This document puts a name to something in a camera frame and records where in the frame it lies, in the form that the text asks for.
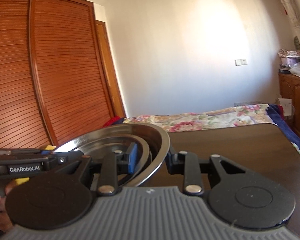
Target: human hand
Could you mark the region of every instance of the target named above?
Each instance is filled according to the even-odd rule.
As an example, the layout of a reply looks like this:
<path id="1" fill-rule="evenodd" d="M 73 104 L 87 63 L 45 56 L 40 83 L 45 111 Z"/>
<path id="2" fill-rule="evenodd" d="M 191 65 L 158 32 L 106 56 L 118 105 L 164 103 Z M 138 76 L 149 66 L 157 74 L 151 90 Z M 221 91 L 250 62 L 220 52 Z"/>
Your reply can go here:
<path id="1" fill-rule="evenodd" d="M 16 181 L 12 180 L 6 187 L 5 187 L 5 193 L 6 195 L 9 194 L 9 192 L 16 187 Z M 6 202 L 6 197 L 1 197 L 0 196 L 0 230 L 1 231 L 8 231 L 9 229 L 11 229 L 13 227 L 10 218 L 8 217 L 8 214 L 5 210 L 5 202 Z"/>

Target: wooden wardrobe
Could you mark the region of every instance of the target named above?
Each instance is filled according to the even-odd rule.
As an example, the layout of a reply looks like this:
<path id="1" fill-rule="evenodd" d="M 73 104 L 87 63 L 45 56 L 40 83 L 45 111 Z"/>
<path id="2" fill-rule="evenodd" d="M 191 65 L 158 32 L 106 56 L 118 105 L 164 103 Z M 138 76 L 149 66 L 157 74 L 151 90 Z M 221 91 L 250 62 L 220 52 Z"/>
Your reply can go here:
<path id="1" fill-rule="evenodd" d="M 0 0 L 0 148 L 101 128 L 116 114 L 103 68 L 92 2 Z"/>

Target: round black disc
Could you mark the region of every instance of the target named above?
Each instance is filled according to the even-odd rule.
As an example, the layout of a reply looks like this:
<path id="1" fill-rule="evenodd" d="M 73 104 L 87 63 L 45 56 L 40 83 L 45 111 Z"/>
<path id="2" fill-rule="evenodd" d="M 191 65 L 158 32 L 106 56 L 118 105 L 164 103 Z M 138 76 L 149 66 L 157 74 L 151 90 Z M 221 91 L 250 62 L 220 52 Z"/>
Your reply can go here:
<path id="1" fill-rule="evenodd" d="M 72 224 L 90 208 L 92 194 L 67 174 L 39 176 L 11 191 L 6 210 L 13 223 L 50 230 Z"/>
<path id="2" fill-rule="evenodd" d="M 229 224 L 266 229 L 287 221 L 295 208 L 293 195 L 256 173 L 226 175 L 209 193 L 211 209 Z"/>

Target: floral bedspread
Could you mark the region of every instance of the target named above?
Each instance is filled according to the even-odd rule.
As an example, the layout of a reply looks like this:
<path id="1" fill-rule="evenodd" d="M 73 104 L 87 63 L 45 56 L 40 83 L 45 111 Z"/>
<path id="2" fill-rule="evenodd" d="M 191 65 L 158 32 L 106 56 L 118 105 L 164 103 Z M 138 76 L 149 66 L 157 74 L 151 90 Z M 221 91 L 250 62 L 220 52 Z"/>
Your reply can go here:
<path id="1" fill-rule="evenodd" d="M 267 104 L 229 107 L 205 113 L 174 115 L 140 115 L 126 118 L 124 123 L 146 122 L 160 126 L 167 132 L 197 131 L 257 123 L 273 123 L 268 116 Z"/>

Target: wooden cabinet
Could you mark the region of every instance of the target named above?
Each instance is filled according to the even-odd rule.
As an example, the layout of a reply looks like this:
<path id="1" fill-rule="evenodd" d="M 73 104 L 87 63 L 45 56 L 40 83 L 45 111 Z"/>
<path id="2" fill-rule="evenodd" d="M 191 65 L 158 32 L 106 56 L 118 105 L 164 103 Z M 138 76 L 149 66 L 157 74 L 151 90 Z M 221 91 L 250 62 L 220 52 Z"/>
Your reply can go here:
<path id="1" fill-rule="evenodd" d="M 93 3 L 0 0 L 0 147 L 61 145 L 114 117 Z"/>
<path id="2" fill-rule="evenodd" d="M 110 89 L 111 99 L 114 107 L 114 113 L 117 116 L 125 117 L 123 103 L 119 91 L 119 86 L 114 70 L 114 65 L 111 56 L 110 45 L 108 42 L 108 35 L 106 31 L 106 23 L 96 20 L 97 38 L 101 61 L 107 76 L 108 86 Z"/>
<path id="3" fill-rule="evenodd" d="M 282 98 L 291 98 L 295 107 L 292 128 L 300 137 L 300 78 L 294 75 L 279 74 Z"/>
<path id="4" fill-rule="evenodd" d="M 49 144 L 32 85 L 27 24 L 30 0 L 0 0 L 0 147 Z"/>

